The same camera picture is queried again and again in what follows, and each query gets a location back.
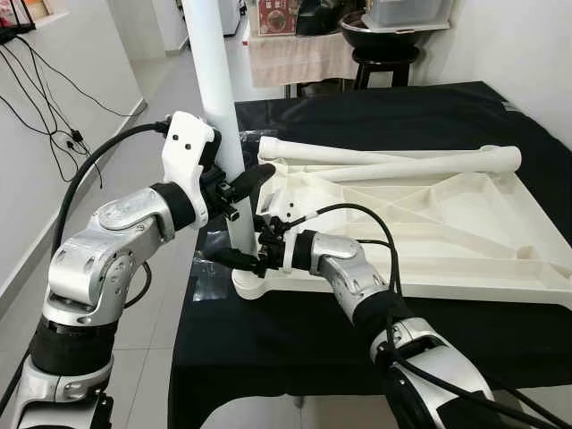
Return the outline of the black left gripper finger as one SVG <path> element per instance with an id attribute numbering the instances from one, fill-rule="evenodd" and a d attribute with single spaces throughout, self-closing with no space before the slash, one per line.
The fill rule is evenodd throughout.
<path id="1" fill-rule="evenodd" d="M 245 172 L 242 172 L 229 182 L 228 198 L 245 199 L 253 196 L 274 175 L 275 167 L 273 164 L 258 164 L 246 169 Z"/>

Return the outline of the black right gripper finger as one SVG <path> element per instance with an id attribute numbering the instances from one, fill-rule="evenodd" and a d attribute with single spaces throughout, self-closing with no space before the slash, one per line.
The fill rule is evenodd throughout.
<path id="1" fill-rule="evenodd" d="M 265 266 L 257 255 L 242 253 L 233 247 L 221 247 L 207 252 L 207 260 L 232 270 L 263 271 Z"/>

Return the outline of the white plastic table leg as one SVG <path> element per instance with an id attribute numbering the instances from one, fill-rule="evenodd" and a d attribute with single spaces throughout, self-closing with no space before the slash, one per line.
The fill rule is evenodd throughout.
<path id="1" fill-rule="evenodd" d="M 514 172 L 520 164 L 522 154 L 518 147 L 488 147 L 469 154 L 327 169 L 312 175 L 330 182 L 356 182 L 465 172 Z"/>
<path id="2" fill-rule="evenodd" d="M 214 163 L 229 182 L 245 171 L 217 0 L 183 0 L 204 118 L 221 134 Z"/>
<path id="3" fill-rule="evenodd" d="M 258 141 L 258 156 L 261 159 L 297 159 L 314 161 L 314 163 L 345 164 L 346 166 L 367 166 L 368 164 L 397 163 L 397 161 L 412 161 L 408 156 L 390 156 L 375 152 L 351 150 L 351 148 L 336 148 L 310 146 L 306 143 L 293 142 L 261 136 Z"/>

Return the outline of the cream plastic children table top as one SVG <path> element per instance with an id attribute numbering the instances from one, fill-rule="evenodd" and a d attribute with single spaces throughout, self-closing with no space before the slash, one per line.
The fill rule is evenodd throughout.
<path id="1" fill-rule="evenodd" d="M 438 158 L 475 150 L 367 151 Z M 366 257 L 388 275 L 386 231 L 395 237 L 406 297 L 571 306 L 572 252 L 559 229 L 514 172 L 465 172 L 330 182 L 312 172 L 352 166 L 261 159 L 286 188 L 314 209 L 302 228 L 363 240 Z"/>

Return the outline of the clear plastic bag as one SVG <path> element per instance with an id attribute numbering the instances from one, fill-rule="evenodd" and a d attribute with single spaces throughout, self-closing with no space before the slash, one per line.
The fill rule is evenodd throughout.
<path id="1" fill-rule="evenodd" d="M 195 257 L 189 269 L 189 296 L 192 301 L 218 301 L 234 294 L 231 269 L 209 261 L 207 254 L 230 246 L 229 232 L 225 229 L 200 230 L 196 242 Z"/>

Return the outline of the black tablecloth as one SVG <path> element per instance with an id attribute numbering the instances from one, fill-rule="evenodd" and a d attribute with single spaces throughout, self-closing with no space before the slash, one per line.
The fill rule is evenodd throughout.
<path id="1" fill-rule="evenodd" d="M 519 179 L 561 236 L 571 224 L 572 156 L 481 81 L 239 102 L 240 130 L 357 150 L 515 146 Z M 229 270 L 190 274 L 169 372 L 169 429 L 199 429 L 237 398 L 377 395 L 379 369 L 331 294 L 241 299 Z M 514 388 L 569 384 L 571 312 L 556 304 L 409 299 L 484 374 Z"/>

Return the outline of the red printed carton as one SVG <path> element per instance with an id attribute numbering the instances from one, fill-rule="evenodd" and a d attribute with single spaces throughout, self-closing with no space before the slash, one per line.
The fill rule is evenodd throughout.
<path id="1" fill-rule="evenodd" d="M 256 0 L 259 37 L 293 36 L 297 31 L 299 0 Z"/>

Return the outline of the white cabinet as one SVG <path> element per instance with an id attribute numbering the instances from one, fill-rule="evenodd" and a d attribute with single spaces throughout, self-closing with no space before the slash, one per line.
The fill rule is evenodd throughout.
<path id="1" fill-rule="evenodd" d="M 217 0 L 217 3 L 223 36 L 236 36 L 247 10 L 246 0 Z"/>

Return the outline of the black bag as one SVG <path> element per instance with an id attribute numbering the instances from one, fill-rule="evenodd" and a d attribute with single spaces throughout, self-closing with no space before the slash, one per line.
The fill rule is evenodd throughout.
<path id="1" fill-rule="evenodd" d="M 295 36 L 315 37 L 338 31 L 339 20 L 352 0 L 299 0 Z"/>

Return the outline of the black bowl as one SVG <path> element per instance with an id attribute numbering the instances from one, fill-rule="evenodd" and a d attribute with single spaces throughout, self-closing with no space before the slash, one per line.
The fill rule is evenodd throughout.
<path id="1" fill-rule="evenodd" d="M 452 26 L 449 21 L 445 20 L 371 29 L 363 21 L 364 13 L 364 11 L 346 13 L 338 21 L 340 33 L 352 48 L 412 45 L 428 32 L 442 31 Z"/>

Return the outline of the small black device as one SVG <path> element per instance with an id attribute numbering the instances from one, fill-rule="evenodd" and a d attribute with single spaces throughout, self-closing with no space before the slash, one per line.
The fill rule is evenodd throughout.
<path id="1" fill-rule="evenodd" d="M 0 26 L 0 46 L 17 39 L 21 34 L 34 31 L 37 26 L 33 23 L 16 24 L 12 26 Z"/>

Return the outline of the orange package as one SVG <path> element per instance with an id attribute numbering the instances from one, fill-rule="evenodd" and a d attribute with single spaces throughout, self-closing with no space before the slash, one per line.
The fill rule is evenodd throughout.
<path id="1" fill-rule="evenodd" d="M 52 13 L 46 0 L 13 0 L 13 11 L 21 23 L 36 23 Z"/>

